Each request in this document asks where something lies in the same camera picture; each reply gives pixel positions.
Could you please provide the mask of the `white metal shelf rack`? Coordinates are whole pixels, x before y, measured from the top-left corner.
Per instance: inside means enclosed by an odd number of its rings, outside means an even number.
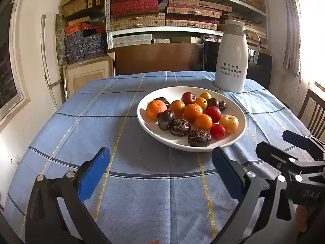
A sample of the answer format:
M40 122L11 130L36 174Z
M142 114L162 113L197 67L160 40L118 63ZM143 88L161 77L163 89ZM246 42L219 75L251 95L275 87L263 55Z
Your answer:
M131 45L127 36L135 35L135 44L153 39L155 43L187 41L204 35L220 38L225 20L239 20L247 30L249 44L268 47L268 16L264 0L158 0L159 12L113 18L111 0L105 0L107 41L110 49Z

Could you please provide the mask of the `red patterned box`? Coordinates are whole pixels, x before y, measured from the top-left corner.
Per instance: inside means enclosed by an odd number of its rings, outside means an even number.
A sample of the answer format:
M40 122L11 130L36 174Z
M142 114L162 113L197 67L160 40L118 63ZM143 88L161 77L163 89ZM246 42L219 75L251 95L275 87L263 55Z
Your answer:
M158 0L111 0L111 16L113 18L158 12Z

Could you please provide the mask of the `dark purple fruit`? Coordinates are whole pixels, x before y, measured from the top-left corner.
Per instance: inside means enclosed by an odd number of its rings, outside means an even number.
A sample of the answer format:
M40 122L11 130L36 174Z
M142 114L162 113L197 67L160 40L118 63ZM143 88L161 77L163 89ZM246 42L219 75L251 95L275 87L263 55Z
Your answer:
M169 129L171 122L173 121L175 114L172 110L168 109L164 112L157 114L158 126L161 130L166 131Z

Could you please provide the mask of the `orange round fruit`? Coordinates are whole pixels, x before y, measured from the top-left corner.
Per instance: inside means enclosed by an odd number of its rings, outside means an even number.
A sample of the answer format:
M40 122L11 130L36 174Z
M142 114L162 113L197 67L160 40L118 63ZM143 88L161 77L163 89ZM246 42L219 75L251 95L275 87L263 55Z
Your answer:
M189 123L194 124L196 118L203 113L203 109L196 103L187 105L183 112L183 117Z

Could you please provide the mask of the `orange tangerine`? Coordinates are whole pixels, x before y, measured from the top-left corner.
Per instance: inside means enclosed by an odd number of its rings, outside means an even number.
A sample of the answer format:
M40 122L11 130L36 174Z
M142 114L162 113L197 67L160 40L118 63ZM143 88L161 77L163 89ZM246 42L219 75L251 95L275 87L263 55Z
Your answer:
M166 104L161 100L155 99L147 104L146 115L152 121L157 121L158 120L157 115L159 113L165 112L166 110L167 110Z

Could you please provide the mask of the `blue patterned boxes stack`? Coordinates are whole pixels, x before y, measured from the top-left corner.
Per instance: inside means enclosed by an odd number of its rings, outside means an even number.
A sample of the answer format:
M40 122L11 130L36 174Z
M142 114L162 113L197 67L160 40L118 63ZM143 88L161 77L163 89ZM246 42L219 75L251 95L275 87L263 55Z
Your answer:
M65 36L68 63L79 62L107 51L106 32L84 29Z

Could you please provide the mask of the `dark red plum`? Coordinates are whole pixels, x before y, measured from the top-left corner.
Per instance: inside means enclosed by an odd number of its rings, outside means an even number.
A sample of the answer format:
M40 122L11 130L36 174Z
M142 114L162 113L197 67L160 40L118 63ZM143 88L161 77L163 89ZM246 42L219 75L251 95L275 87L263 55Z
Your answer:
M192 92L185 92L182 97L181 97L181 101L187 106L191 103L194 103L196 100L196 96L192 93Z

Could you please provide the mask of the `dark brown spiral fruit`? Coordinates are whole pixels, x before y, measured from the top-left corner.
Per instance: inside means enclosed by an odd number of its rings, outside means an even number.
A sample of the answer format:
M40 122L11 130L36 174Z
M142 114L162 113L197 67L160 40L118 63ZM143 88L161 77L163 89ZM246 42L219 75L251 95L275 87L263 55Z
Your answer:
M175 117L169 125L169 131L172 135L183 137L191 131L190 123L182 117Z

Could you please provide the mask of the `white ceramic plate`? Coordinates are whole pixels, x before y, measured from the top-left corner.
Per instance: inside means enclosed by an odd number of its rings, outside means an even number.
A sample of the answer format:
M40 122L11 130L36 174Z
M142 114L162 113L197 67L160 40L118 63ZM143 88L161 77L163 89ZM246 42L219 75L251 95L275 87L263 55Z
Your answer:
M228 147L246 131L246 117L226 96L203 88L174 86L149 93L137 107L142 128L159 142L203 153Z

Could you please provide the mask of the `pale yellow apple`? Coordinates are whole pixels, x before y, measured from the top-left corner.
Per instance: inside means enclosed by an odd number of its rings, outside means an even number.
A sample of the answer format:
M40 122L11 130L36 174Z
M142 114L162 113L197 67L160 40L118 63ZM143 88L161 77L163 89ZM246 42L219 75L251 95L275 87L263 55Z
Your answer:
M219 121L219 124L225 128L227 133L234 133L238 128L239 121L236 116L223 115Z

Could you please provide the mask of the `red plum fruit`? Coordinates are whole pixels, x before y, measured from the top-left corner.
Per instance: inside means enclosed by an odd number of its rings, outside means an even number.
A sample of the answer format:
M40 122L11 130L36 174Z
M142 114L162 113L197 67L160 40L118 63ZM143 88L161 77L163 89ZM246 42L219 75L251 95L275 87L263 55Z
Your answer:
M206 110L206 115L208 115L213 123L218 123L222 117L222 113L217 106L210 106Z

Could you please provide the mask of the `brown wooden board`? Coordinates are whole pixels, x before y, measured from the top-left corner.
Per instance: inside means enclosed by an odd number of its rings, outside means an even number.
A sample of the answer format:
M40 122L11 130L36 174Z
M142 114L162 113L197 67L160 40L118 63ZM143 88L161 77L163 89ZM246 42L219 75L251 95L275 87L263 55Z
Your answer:
M116 75L203 69L202 44L144 44L118 47L108 52L115 54Z

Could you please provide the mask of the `small red cherry tomato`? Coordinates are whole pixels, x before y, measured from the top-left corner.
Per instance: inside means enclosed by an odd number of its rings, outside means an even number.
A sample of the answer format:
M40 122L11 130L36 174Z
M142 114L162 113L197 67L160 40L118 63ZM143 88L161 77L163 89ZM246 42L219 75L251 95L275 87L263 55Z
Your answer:
M214 124L210 128L210 135L214 139L223 139L226 135L226 130L221 124Z

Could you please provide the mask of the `dark brown chestnut fruit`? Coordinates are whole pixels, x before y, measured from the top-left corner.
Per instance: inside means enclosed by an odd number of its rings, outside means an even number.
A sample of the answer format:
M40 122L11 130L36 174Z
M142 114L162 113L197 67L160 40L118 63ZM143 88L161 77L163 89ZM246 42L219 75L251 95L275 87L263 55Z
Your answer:
M224 100L218 100L218 107L220 111L224 111L227 108L227 103Z

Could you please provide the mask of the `large dark mangosteen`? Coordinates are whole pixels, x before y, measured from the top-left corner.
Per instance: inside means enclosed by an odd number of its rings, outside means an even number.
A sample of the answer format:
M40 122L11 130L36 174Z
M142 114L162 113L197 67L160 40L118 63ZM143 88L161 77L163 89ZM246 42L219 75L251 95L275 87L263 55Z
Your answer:
M208 131L197 129L188 134L188 144L192 147L205 148L211 143L211 135Z

